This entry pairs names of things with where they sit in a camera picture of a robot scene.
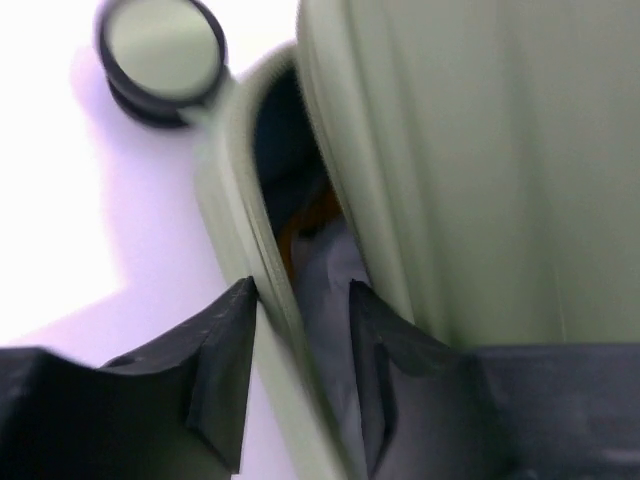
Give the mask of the orange cloth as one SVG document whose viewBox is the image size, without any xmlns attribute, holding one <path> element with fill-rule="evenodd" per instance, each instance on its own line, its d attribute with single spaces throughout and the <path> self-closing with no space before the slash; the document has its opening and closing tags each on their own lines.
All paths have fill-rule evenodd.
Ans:
<svg viewBox="0 0 640 480">
<path fill-rule="evenodd" d="M 296 211 L 278 233 L 276 240 L 280 256 L 287 276 L 292 280 L 295 276 L 293 263 L 293 243 L 296 238 L 307 238 L 318 233 L 331 221 L 342 214 L 341 205 L 330 184 L 320 188 L 311 200 Z"/>
</svg>

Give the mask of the green suitcase blue lining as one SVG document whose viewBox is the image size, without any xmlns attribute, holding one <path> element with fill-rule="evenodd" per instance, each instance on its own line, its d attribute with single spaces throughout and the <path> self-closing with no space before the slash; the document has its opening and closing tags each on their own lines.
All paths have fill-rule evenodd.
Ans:
<svg viewBox="0 0 640 480">
<path fill-rule="evenodd" d="M 276 237 L 330 184 L 370 289 L 456 351 L 639 348 L 639 5 L 303 1 L 244 78 L 199 1 L 108 1 L 113 98 L 198 127 L 196 195 L 302 479 L 358 479 Z"/>
</svg>

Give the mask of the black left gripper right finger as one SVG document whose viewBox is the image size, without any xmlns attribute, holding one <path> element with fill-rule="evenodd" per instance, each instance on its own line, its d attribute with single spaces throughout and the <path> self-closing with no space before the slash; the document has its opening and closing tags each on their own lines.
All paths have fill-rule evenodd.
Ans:
<svg viewBox="0 0 640 480">
<path fill-rule="evenodd" d="M 533 345 L 456 351 L 350 285 L 373 479 L 635 479 L 639 348 Z"/>
</svg>

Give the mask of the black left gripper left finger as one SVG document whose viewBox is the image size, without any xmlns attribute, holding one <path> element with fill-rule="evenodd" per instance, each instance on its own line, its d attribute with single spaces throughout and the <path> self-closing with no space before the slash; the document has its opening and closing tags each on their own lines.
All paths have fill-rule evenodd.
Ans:
<svg viewBox="0 0 640 480">
<path fill-rule="evenodd" d="M 100 368 L 1 352 L 5 479 L 228 479 L 238 473 L 258 293 L 214 303 Z"/>
</svg>

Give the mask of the white plastic bag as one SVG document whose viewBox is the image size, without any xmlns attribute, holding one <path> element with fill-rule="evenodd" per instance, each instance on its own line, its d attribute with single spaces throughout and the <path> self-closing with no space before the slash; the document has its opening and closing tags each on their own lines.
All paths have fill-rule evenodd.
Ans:
<svg viewBox="0 0 640 480">
<path fill-rule="evenodd" d="M 293 243 L 294 293 L 322 385 L 358 479 L 368 477 L 350 333 L 349 287 L 369 278 L 344 218 Z"/>
</svg>

